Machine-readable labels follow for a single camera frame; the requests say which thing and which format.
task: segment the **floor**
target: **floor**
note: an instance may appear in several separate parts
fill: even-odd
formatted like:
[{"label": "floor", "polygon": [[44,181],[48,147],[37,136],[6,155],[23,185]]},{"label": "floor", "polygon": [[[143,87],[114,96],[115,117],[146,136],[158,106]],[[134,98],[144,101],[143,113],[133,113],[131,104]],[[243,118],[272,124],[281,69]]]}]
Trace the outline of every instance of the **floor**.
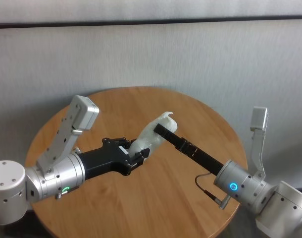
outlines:
[{"label": "floor", "polygon": [[[42,227],[34,212],[20,222],[0,227],[0,238],[52,238]],[[253,215],[240,207],[229,226],[217,238],[267,238],[255,226]]]}]

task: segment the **cable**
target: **cable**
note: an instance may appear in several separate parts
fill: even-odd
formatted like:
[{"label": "cable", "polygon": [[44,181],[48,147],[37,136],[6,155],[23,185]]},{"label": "cable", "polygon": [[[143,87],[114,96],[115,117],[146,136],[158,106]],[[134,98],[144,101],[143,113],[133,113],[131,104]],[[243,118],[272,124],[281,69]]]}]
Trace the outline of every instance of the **cable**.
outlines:
[{"label": "cable", "polygon": [[206,174],[202,174],[202,175],[197,175],[197,176],[195,177],[195,184],[196,184],[196,186],[197,186],[200,190],[202,190],[204,193],[206,193],[206,190],[203,189],[203,188],[199,185],[199,183],[197,182],[197,179],[198,179],[199,177],[207,176],[207,175],[210,175],[210,174],[211,174],[211,172],[206,173]]}]

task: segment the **wooden tabletop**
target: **wooden tabletop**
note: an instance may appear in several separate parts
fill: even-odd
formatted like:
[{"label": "wooden tabletop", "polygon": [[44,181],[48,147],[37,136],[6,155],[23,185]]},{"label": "wooden tabletop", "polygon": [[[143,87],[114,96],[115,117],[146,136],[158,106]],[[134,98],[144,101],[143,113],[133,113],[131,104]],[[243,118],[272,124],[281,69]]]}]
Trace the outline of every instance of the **wooden tabletop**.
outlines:
[{"label": "wooden tabletop", "polygon": [[[232,159],[247,167],[243,146],[231,126],[213,109],[189,96],[152,87],[119,88],[90,96],[100,113],[77,141],[83,151],[102,146],[104,137],[136,138],[165,111],[171,111],[183,136],[222,163]],[[34,138],[26,166],[54,138],[64,108]],[[44,226],[59,238],[205,238],[216,237],[234,216],[231,199],[222,211],[195,185],[207,171],[164,142],[131,175],[116,172],[86,181],[79,189],[33,204]],[[199,178],[202,187],[222,199],[214,175]]]}]

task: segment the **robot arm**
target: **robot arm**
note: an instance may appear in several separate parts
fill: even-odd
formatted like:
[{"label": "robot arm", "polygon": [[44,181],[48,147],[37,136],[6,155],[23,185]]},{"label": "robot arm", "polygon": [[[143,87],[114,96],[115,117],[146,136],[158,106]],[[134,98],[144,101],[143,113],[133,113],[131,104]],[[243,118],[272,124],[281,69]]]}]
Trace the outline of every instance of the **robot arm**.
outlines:
[{"label": "robot arm", "polygon": [[184,138],[158,124],[154,132],[175,146],[177,150],[194,160],[216,176],[214,184],[227,196],[221,201],[204,190],[221,209],[227,205],[230,197],[237,200],[256,215],[256,225],[271,238],[302,238],[302,193],[281,181],[271,186],[263,179],[262,148],[265,137],[268,113],[266,108],[255,108],[252,114],[252,173],[230,160],[222,164],[200,148]]},{"label": "robot arm", "polygon": [[19,220],[26,213],[28,202],[51,196],[60,199],[85,180],[107,172],[129,175],[164,141],[150,126],[161,123],[172,132],[177,128],[168,116],[170,113],[164,113],[135,141],[104,138],[101,148],[71,152],[78,136],[91,129],[98,113],[98,107],[89,98],[75,96],[51,146],[35,166],[24,168],[15,161],[0,161],[0,225]]}]

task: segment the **crumpled plastic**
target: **crumpled plastic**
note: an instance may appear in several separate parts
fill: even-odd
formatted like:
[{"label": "crumpled plastic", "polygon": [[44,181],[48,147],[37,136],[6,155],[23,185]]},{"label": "crumpled plastic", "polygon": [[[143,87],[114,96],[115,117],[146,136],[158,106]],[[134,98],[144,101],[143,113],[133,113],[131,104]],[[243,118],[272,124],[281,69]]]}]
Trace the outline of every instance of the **crumpled plastic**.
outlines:
[{"label": "crumpled plastic", "polygon": [[150,149],[150,156],[153,151],[162,144],[165,139],[153,131],[158,123],[173,133],[177,130],[177,123],[175,120],[169,117],[170,114],[173,113],[164,112],[142,130],[137,140],[135,140],[128,149],[130,157],[133,157],[137,152],[140,152],[146,148]]}]

